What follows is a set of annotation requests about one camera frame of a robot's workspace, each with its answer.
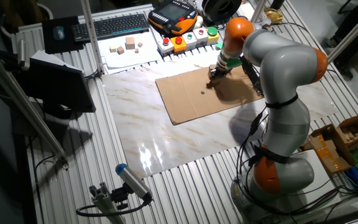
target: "aluminum pole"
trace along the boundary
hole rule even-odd
[[[62,146],[56,140],[55,136],[38,114],[37,110],[31,105],[28,97],[13,77],[12,73],[5,70],[1,60],[0,84],[42,139],[51,147],[54,153],[56,153],[59,158],[66,160],[67,156]]]
[[[260,0],[258,2],[258,5],[256,5],[256,9],[254,11],[254,14],[252,15],[251,22],[258,22],[260,13],[265,9],[267,0]]]
[[[105,75],[105,73],[104,73],[102,58],[100,56],[98,38],[96,37],[96,31],[94,29],[94,23],[93,23],[93,19],[92,19],[90,2],[88,0],[81,0],[81,5],[82,5],[82,10],[84,12],[86,28],[89,33],[89,39],[91,40],[93,54],[96,59],[96,67],[98,69],[99,76],[101,77],[101,75]]]
[[[341,43],[328,55],[328,64],[338,57],[338,55],[358,36],[358,24],[346,35]]]

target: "aluminum profile table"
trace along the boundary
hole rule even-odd
[[[93,19],[98,21],[130,14],[145,14],[147,16],[151,10],[151,5],[137,6],[93,14]],[[283,22],[294,22],[306,27],[289,1],[283,4],[281,10],[284,15]],[[79,17],[79,20],[85,22],[83,17]],[[282,25],[276,27],[275,30],[286,33],[295,41],[322,49],[314,37],[299,27]],[[152,32],[156,40],[162,38],[159,33],[153,30]],[[219,31],[219,34],[222,38],[224,31]],[[19,28],[19,32],[12,38],[14,51],[16,51],[16,43],[20,39],[29,42],[31,55],[44,49],[41,24]],[[202,47],[180,55],[171,55],[139,67],[178,60],[190,55],[207,54],[214,50],[214,46]],[[90,44],[86,44],[83,50],[55,55],[66,63],[82,68],[85,75],[90,75],[96,70],[96,62]],[[336,126],[342,120],[358,115],[357,98],[342,76],[338,75],[339,72],[335,66],[331,64],[329,69],[335,72],[327,72],[320,82],[339,113],[313,121],[311,131],[331,123]],[[33,170],[35,164],[43,158],[51,156],[52,152],[42,144],[40,139],[33,141],[33,151],[27,149],[38,223],[109,223],[107,218],[85,218],[79,217],[75,213],[77,208],[92,204],[88,190],[90,185],[105,182],[109,189],[121,187],[122,180],[115,174],[115,167],[126,162],[103,83],[98,78],[92,78],[88,85],[97,108],[96,112],[85,113],[70,121],[68,132],[63,140],[63,147],[68,156],[67,162],[70,166],[68,170],[62,169],[62,165],[54,158],[41,164],[37,169],[40,200],[37,196]],[[252,143],[248,143],[247,147],[250,149]],[[234,206],[229,191],[235,175],[236,157],[237,148],[232,148],[146,177],[144,182],[152,190],[155,201],[151,206],[138,212],[124,215],[126,222],[241,223],[242,217]],[[333,182],[335,185],[344,184],[352,187],[351,183],[342,175],[333,178]],[[352,198],[337,208],[357,200],[358,197]],[[138,207],[141,204],[135,195],[131,195],[128,202],[130,208]],[[324,212],[303,218],[298,223],[308,222],[321,215],[324,215]],[[273,222],[279,221],[271,218],[263,220],[263,223]]]

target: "keyboard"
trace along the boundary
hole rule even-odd
[[[117,17],[93,22],[98,40],[147,31],[149,24],[143,14]],[[86,24],[71,26],[74,42],[90,41]]]

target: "white marble board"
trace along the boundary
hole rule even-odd
[[[257,100],[174,126],[155,80],[216,63],[218,51],[103,77],[112,115],[131,169],[140,176],[239,146],[264,108]],[[320,82],[298,88],[311,120],[337,113]],[[262,124],[253,139],[260,139]]]

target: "white paper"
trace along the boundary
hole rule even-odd
[[[139,49],[139,53],[135,50],[127,50],[125,43],[126,37],[135,38],[135,48]],[[139,42],[143,43],[142,47],[138,47]],[[157,51],[157,44],[151,32],[144,32],[142,34],[131,34],[122,37],[115,37],[108,40],[98,41],[99,49],[102,56],[102,61],[107,67],[109,74],[117,73],[136,67],[143,63],[161,60],[161,55]],[[110,46],[114,45],[117,48],[124,48],[124,53],[119,55],[117,52],[111,53]]]
[[[54,56],[54,55],[50,55],[45,53],[44,50],[39,50],[37,51],[37,53],[35,53],[31,58],[37,59],[37,60],[41,60],[44,62],[49,62],[49,63],[54,63],[55,65],[61,65],[61,66],[66,66],[68,68],[74,68],[77,70],[82,71],[82,69],[76,68],[70,64],[65,63],[64,61],[60,60],[58,57]]]

